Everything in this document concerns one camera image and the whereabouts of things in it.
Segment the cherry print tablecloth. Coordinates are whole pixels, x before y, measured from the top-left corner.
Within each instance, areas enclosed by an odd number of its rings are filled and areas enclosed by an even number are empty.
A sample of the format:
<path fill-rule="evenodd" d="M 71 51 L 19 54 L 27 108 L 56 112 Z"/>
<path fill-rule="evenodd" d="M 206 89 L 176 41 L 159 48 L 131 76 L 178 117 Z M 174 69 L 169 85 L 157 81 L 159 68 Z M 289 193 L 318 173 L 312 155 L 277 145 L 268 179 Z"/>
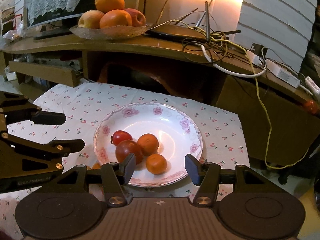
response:
<path fill-rule="evenodd" d="M 158 175 L 148 171 L 146 157 L 138 158 L 127 189 L 135 196 L 193 198 L 196 187 L 184 168 L 187 154 L 226 169 L 249 163 L 239 117 L 194 100 L 85 82 L 76 88 L 57 85 L 35 104 L 65 114 L 66 122 L 53 126 L 21 121 L 9 125 L 8 132 L 42 144 L 82 139 L 84 149 L 62 160 L 66 170 L 78 164 L 99 168 L 118 161 L 117 152 L 138 146 L 162 158 L 163 173 Z"/>

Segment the television screen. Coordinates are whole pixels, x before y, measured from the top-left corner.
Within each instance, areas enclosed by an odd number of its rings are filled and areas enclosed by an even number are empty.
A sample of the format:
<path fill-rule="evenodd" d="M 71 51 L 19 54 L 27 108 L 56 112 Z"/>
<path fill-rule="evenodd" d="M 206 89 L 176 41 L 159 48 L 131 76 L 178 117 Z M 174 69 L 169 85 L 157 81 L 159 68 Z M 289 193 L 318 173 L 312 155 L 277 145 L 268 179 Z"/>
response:
<path fill-rule="evenodd" d="M 95 0 L 24 0 L 24 27 L 36 40 L 68 35 L 81 15 L 95 8 Z"/>

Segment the large orange top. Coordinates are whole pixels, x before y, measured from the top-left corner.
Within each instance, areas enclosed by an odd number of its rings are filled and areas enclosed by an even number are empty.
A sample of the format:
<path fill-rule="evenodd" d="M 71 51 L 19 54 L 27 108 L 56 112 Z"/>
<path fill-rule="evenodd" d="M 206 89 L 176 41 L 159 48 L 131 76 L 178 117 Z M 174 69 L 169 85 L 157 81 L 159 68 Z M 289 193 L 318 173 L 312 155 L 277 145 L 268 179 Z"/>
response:
<path fill-rule="evenodd" d="M 111 10 L 124 10 L 124 0 L 95 0 L 95 8 L 103 13 L 107 13 Z"/>

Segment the red apple in basket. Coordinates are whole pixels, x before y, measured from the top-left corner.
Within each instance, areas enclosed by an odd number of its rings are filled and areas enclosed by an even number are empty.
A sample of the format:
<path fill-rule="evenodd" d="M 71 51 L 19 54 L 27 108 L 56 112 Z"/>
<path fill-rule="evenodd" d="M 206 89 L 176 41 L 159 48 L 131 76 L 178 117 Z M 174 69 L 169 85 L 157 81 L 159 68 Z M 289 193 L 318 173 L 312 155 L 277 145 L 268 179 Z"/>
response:
<path fill-rule="evenodd" d="M 142 27 L 146 25 L 146 17 L 142 12 L 133 8 L 127 8 L 125 11 L 131 16 L 132 25 L 134 27 Z"/>

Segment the large orange front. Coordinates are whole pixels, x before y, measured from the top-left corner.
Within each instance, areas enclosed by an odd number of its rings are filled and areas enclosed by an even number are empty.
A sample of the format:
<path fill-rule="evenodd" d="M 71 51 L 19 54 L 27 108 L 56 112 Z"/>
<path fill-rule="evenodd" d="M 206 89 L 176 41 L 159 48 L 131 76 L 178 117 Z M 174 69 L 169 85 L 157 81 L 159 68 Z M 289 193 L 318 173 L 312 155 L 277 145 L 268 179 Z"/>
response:
<path fill-rule="evenodd" d="M 132 26 L 132 19 L 128 12 L 115 9 L 107 12 L 100 20 L 100 29 L 114 27 L 118 25 Z"/>

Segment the red tomato back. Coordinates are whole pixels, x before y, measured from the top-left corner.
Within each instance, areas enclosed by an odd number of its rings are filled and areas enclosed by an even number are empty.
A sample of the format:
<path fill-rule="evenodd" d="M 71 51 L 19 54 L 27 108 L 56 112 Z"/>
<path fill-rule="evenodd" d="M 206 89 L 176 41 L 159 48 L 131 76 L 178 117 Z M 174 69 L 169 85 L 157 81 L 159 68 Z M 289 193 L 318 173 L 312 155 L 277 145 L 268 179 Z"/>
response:
<path fill-rule="evenodd" d="M 122 141 L 125 140 L 132 140 L 132 135 L 122 130 L 115 131 L 111 136 L 111 143 L 114 146 L 118 146 Z"/>

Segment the wooden tv stand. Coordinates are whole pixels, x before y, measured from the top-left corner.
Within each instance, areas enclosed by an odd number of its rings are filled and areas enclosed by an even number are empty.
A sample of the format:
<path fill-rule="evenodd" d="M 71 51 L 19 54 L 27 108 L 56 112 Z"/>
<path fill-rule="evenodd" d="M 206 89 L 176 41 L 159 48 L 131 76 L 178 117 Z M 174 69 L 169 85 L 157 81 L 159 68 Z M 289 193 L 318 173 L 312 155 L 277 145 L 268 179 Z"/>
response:
<path fill-rule="evenodd" d="M 86 40 L 75 35 L 32 37 L 5 46 L 7 54 L 81 58 L 84 77 L 149 90 L 145 74 L 174 96 L 212 104 L 239 115 L 251 158 L 279 165 L 297 161 L 319 146 L 319 115 L 303 104 L 310 96 L 265 74 L 257 80 L 226 75 L 205 63 L 193 46 L 139 36 L 128 40 Z"/>

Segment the white power strip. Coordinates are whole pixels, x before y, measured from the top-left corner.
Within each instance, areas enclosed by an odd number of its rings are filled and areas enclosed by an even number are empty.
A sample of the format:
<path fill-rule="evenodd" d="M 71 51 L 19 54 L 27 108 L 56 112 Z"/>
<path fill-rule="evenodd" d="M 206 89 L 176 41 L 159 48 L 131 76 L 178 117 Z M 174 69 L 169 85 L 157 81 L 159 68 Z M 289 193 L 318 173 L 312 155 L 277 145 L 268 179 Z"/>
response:
<path fill-rule="evenodd" d="M 247 50 L 247 54 L 251 62 L 261 68 L 265 68 L 267 71 L 271 72 L 275 77 L 281 79 L 282 81 L 286 82 L 287 84 L 291 85 L 294 88 L 298 88 L 300 84 L 300 80 L 291 74 L 288 70 L 285 70 L 279 64 L 274 63 L 271 60 L 263 60 L 262 57 L 259 57 L 255 53 L 250 50 Z"/>

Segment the yellow peach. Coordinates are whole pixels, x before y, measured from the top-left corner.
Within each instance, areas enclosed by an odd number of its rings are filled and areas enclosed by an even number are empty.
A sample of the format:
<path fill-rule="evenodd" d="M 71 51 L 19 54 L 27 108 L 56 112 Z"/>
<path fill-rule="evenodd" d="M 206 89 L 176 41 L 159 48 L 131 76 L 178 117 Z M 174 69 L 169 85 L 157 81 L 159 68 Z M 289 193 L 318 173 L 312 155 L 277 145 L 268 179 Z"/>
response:
<path fill-rule="evenodd" d="M 104 13 L 99 10 L 89 10 L 85 12 L 78 21 L 78 27 L 99 29 L 100 20 L 104 16 Z"/>

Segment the large orange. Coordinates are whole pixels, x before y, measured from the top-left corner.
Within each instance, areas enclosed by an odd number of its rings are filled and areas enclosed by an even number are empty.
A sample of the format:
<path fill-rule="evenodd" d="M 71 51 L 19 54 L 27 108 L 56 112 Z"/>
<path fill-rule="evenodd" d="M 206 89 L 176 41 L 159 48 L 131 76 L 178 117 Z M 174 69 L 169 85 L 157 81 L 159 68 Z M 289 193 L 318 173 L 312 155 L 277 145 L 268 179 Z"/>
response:
<path fill-rule="evenodd" d="M 95 0 L 95 8 L 103 13 L 107 13 L 111 10 L 124 10 L 124 0 Z"/>
<path fill-rule="evenodd" d="M 107 12 L 100 20 L 100 29 L 114 27 L 118 25 L 132 26 L 132 19 L 128 12 L 115 9 Z"/>

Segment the orange mandarin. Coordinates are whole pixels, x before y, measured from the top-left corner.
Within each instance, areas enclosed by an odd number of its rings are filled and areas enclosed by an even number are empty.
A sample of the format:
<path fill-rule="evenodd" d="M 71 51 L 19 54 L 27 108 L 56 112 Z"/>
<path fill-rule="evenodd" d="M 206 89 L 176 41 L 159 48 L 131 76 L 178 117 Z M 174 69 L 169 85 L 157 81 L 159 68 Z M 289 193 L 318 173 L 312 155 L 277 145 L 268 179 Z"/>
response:
<path fill-rule="evenodd" d="M 167 169 L 167 160 L 160 154 L 152 154 L 146 159 L 146 168 L 152 174 L 162 174 Z"/>
<path fill-rule="evenodd" d="M 87 169 L 88 170 L 98 170 L 101 168 L 101 165 L 99 163 L 95 163 L 93 164 L 91 167 L 90 166 L 87 166 Z"/>
<path fill-rule="evenodd" d="M 141 147 L 144 156 L 156 154 L 159 148 L 158 139 L 150 133 L 144 134 L 139 137 L 137 144 Z"/>

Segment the small red fruit on stand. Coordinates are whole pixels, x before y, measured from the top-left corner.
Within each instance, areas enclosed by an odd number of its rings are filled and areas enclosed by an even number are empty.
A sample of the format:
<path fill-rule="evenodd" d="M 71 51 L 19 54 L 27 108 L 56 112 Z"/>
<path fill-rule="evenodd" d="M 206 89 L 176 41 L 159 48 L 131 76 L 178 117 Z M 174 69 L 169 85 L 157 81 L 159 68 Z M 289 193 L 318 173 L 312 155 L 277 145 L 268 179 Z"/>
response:
<path fill-rule="evenodd" d="M 319 113 L 319 106 L 315 100 L 306 101 L 303 104 L 303 108 L 310 114 Z"/>

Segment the silver set-top box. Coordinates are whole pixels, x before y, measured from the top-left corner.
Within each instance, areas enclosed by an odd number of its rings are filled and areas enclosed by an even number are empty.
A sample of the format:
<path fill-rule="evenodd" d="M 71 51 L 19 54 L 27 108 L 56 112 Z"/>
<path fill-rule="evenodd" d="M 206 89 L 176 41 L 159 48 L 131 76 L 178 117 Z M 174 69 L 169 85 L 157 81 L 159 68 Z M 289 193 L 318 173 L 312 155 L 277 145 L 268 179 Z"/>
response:
<path fill-rule="evenodd" d="M 14 62 L 36 63 L 36 64 L 51 65 L 56 67 L 66 67 L 66 68 L 72 68 L 75 71 L 80 71 L 83 68 L 82 63 L 79 60 L 62 61 L 60 59 L 52 59 L 52 58 L 32 58 L 32 59 L 18 58 L 18 59 L 14 59 Z"/>

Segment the white floral plate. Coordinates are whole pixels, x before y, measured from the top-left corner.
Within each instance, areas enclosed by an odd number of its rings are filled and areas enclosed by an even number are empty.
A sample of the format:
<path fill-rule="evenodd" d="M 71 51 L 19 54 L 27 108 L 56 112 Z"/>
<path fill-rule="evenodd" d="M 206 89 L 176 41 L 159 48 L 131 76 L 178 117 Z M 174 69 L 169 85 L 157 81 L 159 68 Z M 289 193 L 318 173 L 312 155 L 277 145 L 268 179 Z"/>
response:
<path fill-rule="evenodd" d="M 109 113 L 93 138 L 101 164 L 136 156 L 129 182 L 137 187 L 161 187 L 187 176 L 184 159 L 200 159 L 203 140 L 195 122 L 182 111 L 161 103 L 131 103 Z"/>

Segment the dark red apple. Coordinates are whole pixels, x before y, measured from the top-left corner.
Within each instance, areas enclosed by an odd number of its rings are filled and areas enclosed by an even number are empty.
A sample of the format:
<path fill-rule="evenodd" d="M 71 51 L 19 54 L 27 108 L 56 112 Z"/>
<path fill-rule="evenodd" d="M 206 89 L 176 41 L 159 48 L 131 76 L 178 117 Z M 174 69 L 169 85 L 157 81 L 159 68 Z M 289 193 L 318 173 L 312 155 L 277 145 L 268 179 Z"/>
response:
<path fill-rule="evenodd" d="M 119 163 L 123 162 L 125 158 L 133 153 L 136 157 L 136 164 L 140 164 L 143 161 L 142 148 L 133 140 L 124 140 L 116 147 L 116 159 Z"/>

